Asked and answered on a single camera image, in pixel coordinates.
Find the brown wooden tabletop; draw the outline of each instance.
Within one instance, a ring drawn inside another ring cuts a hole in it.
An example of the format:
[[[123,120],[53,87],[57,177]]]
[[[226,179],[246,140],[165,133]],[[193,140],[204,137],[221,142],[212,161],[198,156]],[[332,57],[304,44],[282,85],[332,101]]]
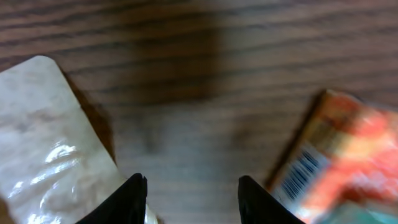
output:
[[[396,0],[4,0],[0,70],[57,61],[166,223],[240,223],[322,89],[398,106]]]

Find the wood grain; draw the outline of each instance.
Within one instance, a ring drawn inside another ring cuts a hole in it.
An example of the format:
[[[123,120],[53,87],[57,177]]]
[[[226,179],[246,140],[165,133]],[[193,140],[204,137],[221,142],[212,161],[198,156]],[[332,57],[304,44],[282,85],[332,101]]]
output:
[[[398,106],[393,0],[8,0],[0,70],[57,61],[121,172],[166,223],[240,223],[313,97]]]

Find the white plastic bag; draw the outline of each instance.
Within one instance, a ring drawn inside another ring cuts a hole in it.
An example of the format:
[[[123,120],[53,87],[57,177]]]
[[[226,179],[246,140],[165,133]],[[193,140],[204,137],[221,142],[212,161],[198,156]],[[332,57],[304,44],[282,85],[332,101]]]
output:
[[[124,181],[52,59],[0,73],[0,197],[16,223],[75,223]]]

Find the wooden table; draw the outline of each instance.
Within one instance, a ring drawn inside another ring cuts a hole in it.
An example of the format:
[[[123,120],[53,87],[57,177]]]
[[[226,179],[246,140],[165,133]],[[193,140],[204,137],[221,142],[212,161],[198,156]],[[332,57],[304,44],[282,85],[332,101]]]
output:
[[[240,223],[313,97],[398,106],[395,0],[7,0],[0,69],[57,61],[120,171],[166,223]]]

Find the shiny plastic wrapper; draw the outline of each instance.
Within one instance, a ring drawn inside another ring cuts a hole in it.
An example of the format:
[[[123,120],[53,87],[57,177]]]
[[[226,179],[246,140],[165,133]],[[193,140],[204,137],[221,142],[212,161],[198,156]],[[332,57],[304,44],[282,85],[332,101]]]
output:
[[[124,181],[53,60],[0,73],[0,196],[15,223],[75,223]]]

